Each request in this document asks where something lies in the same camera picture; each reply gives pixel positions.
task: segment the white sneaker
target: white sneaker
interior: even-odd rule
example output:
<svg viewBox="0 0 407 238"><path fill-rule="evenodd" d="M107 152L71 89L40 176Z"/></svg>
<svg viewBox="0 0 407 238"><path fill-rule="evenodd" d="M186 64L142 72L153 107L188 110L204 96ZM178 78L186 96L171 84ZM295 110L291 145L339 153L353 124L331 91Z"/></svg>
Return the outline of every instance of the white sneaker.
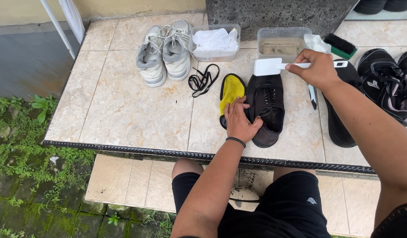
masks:
<svg viewBox="0 0 407 238"><path fill-rule="evenodd" d="M162 58L168 77L175 81L185 79L190 71L189 40L192 25L185 20L175 20L168 27L162 48Z"/></svg>
<svg viewBox="0 0 407 238"><path fill-rule="evenodd" d="M164 84L167 70L162 61L162 44L166 31L161 25L154 25L145 35L136 56L136 67L150 87Z"/></svg>

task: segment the shoe logo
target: shoe logo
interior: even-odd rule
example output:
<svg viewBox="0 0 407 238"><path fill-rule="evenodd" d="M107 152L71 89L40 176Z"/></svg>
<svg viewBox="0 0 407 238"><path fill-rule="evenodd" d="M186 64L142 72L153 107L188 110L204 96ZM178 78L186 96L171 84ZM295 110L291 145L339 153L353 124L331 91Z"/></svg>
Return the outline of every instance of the shoe logo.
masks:
<svg viewBox="0 0 407 238"><path fill-rule="evenodd" d="M313 198L311 198L311 197L308 198L307 201L310 202L310 203L312 203L312 204L317 204L316 201L315 201L315 199L313 199Z"/></svg>
<svg viewBox="0 0 407 238"><path fill-rule="evenodd" d="M373 80L372 83L368 82L368 85L377 89L380 89L380 87L378 87L378 82Z"/></svg>

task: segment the hand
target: hand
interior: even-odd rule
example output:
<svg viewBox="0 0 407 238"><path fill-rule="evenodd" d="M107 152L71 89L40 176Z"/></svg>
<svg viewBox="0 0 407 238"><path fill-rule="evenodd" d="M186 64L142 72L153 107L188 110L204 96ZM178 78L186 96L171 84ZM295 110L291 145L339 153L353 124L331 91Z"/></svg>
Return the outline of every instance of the hand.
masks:
<svg viewBox="0 0 407 238"><path fill-rule="evenodd" d="M326 91L336 83L341 83L334 68L333 56L309 49L304 49L297 56L295 63L311 62L309 68L303 69L295 64L286 65L285 69L294 73L321 91Z"/></svg>
<svg viewBox="0 0 407 238"><path fill-rule="evenodd" d="M249 104L245 104L246 96L237 97L231 105L227 103L224 110L225 120L227 121L227 136L235 137L244 143L248 143L256 135L259 128L262 127L263 121L258 116L255 121L250 123L244 114L244 109L249 108Z"/></svg>

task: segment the black shorts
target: black shorts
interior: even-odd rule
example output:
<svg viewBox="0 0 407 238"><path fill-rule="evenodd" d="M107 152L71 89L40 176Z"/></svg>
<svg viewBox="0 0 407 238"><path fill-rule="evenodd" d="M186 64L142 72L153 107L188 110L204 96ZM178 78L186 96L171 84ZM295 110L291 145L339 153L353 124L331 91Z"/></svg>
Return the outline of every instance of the black shorts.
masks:
<svg viewBox="0 0 407 238"><path fill-rule="evenodd" d="M177 213L199 176L196 173L187 172L173 179L174 202ZM311 173L295 171L278 178L267 187L262 201L255 211L287 222L306 238L331 238L327 232L327 219L322 214L318 179ZM234 229L233 227L225 227L223 221L246 213L251 212L236 210L228 204L218 227L219 233L220 230Z"/></svg>

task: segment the yellow wall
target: yellow wall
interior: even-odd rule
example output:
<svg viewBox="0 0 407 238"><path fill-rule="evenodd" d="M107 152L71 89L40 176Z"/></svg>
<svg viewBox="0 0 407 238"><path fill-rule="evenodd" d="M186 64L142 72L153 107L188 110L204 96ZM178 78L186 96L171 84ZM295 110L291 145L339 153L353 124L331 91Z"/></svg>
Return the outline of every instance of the yellow wall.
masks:
<svg viewBox="0 0 407 238"><path fill-rule="evenodd" d="M48 0L59 21L65 21L58 0ZM74 0L83 19L128 17L204 10L205 0ZM0 0L0 26L51 21L40 0Z"/></svg>

